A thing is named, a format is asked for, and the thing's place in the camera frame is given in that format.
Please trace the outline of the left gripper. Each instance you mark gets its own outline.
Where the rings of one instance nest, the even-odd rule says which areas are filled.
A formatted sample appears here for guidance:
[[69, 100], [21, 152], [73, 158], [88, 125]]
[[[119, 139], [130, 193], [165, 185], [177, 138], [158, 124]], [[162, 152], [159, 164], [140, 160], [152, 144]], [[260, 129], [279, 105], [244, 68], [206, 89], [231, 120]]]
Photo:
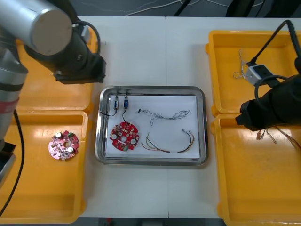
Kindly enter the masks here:
[[54, 77], [62, 84], [103, 83], [105, 71], [106, 61], [101, 55], [93, 55], [92, 60], [89, 60], [81, 71], [70, 75], [61, 75], [56, 72]]

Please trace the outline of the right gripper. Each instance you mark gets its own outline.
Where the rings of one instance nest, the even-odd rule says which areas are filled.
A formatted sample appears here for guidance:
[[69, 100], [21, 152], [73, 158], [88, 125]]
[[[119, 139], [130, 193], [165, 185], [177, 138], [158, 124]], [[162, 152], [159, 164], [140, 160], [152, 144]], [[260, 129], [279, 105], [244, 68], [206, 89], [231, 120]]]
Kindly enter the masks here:
[[244, 102], [240, 107], [240, 115], [236, 117], [236, 123], [251, 131], [270, 128], [270, 110], [271, 103], [268, 99]]

